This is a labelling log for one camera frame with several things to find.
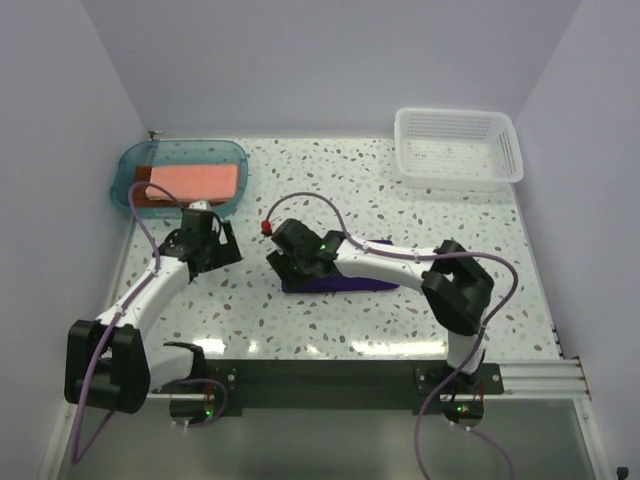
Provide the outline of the purple towel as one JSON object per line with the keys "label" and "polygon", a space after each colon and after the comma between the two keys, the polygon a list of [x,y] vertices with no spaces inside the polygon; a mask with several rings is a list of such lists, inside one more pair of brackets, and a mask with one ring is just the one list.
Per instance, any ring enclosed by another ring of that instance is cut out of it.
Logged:
{"label": "purple towel", "polygon": [[285,294],[321,294],[321,293],[350,293],[392,291],[399,288],[398,284],[364,277],[313,277],[301,285],[293,286],[284,278],[281,288]]}

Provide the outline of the pink towel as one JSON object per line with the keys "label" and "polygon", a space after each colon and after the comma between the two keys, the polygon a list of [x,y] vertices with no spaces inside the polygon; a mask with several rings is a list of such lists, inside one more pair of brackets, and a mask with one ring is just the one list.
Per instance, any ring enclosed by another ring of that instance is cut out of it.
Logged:
{"label": "pink towel", "polygon": [[[210,203],[225,203],[236,194],[239,176],[240,169],[234,164],[172,165],[152,168],[150,182],[167,190],[181,202],[207,200]],[[146,187],[147,199],[171,199],[155,186]]]}

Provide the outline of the brown towel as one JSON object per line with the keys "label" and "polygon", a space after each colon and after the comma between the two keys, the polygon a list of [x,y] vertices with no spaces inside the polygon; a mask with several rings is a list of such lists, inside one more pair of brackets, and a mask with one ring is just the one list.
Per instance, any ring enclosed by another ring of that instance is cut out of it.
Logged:
{"label": "brown towel", "polygon": [[133,190],[133,204],[139,208],[151,208],[152,201],[146,195],[148,182],[151,180],[151,166],[139,165],[135,169],[133,183],[136,187]]}

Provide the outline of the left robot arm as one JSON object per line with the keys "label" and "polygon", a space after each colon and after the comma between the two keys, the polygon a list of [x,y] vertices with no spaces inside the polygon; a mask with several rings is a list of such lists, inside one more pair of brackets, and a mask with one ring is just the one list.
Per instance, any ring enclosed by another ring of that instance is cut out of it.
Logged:
{"label": "left robot arm", "polygon": [[153,263],[126,294],[95,320],[78,320],[69,329],[65,399],[133,414],[149,392],[166,384],[201,390],[208,379],[201,347],[168,342],[155,353],[144,340],[171,300],[198,276],[240,259],[230,222],[204,201],[185,208],[180,226],[156,248]]}

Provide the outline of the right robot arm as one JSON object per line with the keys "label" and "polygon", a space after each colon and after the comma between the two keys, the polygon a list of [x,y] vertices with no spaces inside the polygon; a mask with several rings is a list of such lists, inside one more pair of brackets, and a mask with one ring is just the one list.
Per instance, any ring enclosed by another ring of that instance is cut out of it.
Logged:
{"label": "right robot arm", "polygon": [[287,292],[379,291],[390,284],[422,294],[448,332],[447,384],[464,393],[480,382],[484,353],[474,344],[494,280],[460,244],[446,240],[433,251],[444,259],[421,260],[391,244],[356,246],[337,230],[321,237],[295,219],[276,229],[264,220],[261,233],[276,245],[267,261]]}

